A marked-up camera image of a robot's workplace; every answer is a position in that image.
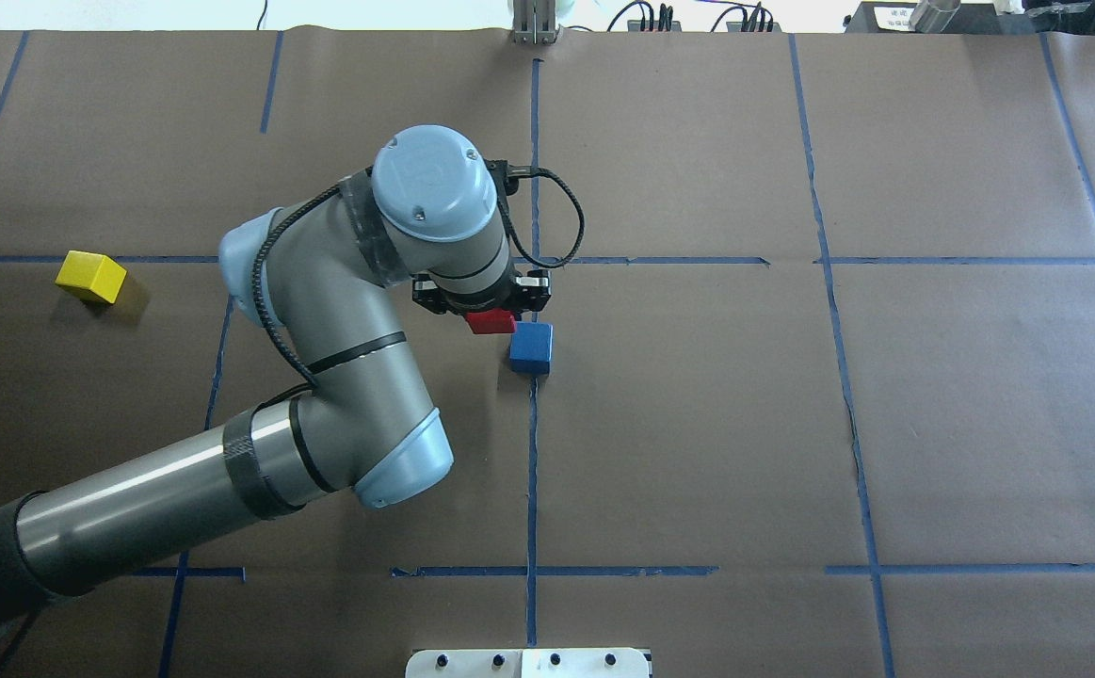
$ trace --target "white label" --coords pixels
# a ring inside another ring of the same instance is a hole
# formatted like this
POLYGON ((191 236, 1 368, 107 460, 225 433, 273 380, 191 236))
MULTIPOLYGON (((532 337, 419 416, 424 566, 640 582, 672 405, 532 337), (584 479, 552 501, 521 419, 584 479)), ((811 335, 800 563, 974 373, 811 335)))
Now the white label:
POLYGON ((879 30, 911 33, 911 12, 910 8, 874 8, 874 18, 879 30))

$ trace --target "blue cube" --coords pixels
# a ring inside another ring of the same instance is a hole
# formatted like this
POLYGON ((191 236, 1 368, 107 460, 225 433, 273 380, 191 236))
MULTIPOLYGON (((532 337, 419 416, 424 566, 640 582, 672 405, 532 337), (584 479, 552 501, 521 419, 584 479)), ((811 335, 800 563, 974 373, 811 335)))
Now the blue cube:
POLYGON ((514 323, 514 338, 509 340, 509 366, 514 372, 551 372, 551 323, 514 323))

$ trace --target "cube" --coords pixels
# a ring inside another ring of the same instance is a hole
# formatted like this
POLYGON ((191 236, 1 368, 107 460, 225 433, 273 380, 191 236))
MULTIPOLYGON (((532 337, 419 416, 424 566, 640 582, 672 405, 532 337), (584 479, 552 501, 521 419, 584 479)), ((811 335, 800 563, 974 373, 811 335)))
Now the cube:
POLYGON ((83 301, 112 304, 116 303, 125 275, 124 266, 107 254, 70 250, 53 283, 83 301))
POLYGON ((548 322, 514 323, 509 340, 509 366, 514 372, 551 372, 552 326, 548 322))

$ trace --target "yellow cube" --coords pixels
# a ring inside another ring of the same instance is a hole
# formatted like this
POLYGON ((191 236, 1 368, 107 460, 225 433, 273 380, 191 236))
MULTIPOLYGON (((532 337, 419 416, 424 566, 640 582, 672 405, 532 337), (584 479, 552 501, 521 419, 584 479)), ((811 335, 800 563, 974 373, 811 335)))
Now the yellow cube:
POLYGON ((125 274, 124 266, 113 262, 107 254, 70 250, 53 283, 83 301, 112 304, 116 303, 125 274))

